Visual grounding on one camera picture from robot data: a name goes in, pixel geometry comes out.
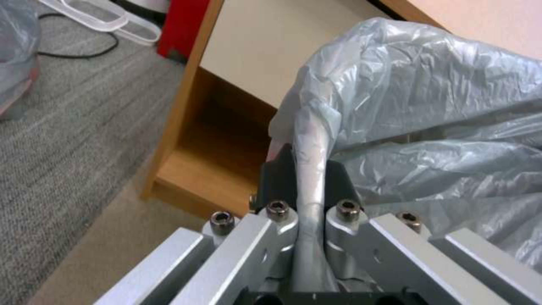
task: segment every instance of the black cable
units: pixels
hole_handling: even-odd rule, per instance
[[[64,16],[63,14],[59,14],[59,13],[56,13],[56,12],[51,12],[51,13],[47,13],[47,14],[43,14],[43,15],[38,16],[38,19],[43,19],[43,18],[47,18],[47,17],[64,17],[64,18],[66,18],[66,16]],[[54,53],[48,53],[48,52],[42,52],[42,51],[38,51],[37,53],[38,53],[38,55],[43,55],[43,56],[48,56],[48,57],[55,57],[55,58],[64,58],[64,59],[90,59],[90,58],[102,56],[104,54],[107,54],[107,53],[111,52],[112,50],[117,48],[117,46],[119,45],[119,39],[115,35],[113,35],[113,33],[106,33],[106,34],[108,34],[113,39],[115,39],[115,43],[112,46],[108,47],[107,49],[105,49],[103,51],[100,51],[98,53],[88,54],[88,55],[54,54]]]

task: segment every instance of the gray carpet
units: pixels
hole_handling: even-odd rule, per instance
[[[68,19],[42,21],[40,50],[110,43]],[[0,122],[1,304],[28,300],[148,157],[183,66],[120,39],[100,58],[40,57],[40,70],[24,116]]]

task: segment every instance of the black plastic mount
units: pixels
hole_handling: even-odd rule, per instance
[[[423,305],[417,293],[258,293],[242,292],[234,305]]]
[[[285,144],[274,160],[262,165],[256,201],[251,204],[250,209],[259,212],[267,203],[273,200],[283,200],[290,205],[290,208],[297,211],[297,197],[294,153],[292,145]],[[337,161],[328,160],[324,212],[343,199],[360,203],[344,166]]]

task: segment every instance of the plastic bag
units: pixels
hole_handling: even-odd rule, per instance
[[[296,256],[321,250],[333,158],[370,216],[408,208],[438,234],[468,224],[542,272],[541,99],[542,62],[423,24],[373,18],[324,45],[269,126],[268,158],[295,149]],[[522,195],[530,212],[519,217]]]
[[[37,77],[40,35],[30,1],[0,1],[0,116]]]

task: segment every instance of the red object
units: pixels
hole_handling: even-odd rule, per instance
[[[158,54],[168,56],[175,49],[186,58],[190,55],[209,0],[171,0]]]

